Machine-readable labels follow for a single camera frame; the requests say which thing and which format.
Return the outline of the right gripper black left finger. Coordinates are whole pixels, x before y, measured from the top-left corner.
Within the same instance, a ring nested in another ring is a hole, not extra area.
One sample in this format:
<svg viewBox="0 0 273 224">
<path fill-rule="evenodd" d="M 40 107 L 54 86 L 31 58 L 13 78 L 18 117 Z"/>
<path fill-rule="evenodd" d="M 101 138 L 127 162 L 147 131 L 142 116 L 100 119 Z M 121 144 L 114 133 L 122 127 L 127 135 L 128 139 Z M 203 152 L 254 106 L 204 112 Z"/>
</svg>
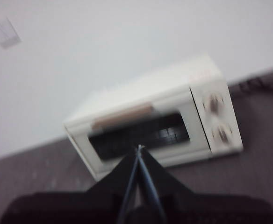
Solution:
<svg viewBox="0 0 273 224">
<path fill-rule="evenodd" d="M 138 148 L 129 150 L 120 163 L 88 191 L 38 192 L 13 200 L 1 224 L 116 223 L 131 175 L 138 166 Z"/>
</svg>

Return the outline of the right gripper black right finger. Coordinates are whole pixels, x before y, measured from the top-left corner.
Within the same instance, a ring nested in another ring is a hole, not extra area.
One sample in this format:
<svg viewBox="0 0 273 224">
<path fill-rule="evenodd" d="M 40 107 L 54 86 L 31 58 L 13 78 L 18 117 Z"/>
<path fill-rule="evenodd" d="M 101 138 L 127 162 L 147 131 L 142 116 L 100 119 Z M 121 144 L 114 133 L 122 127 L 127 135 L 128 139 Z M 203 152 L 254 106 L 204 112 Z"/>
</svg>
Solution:
<svg viewBox="0 0 273 224">
<path fill-rule="evenodd" d="M 195 193 L 139 146 L 142 192 L 161 223 L 273 224 L 270 203 L 242 195 Z"/>
</svg>

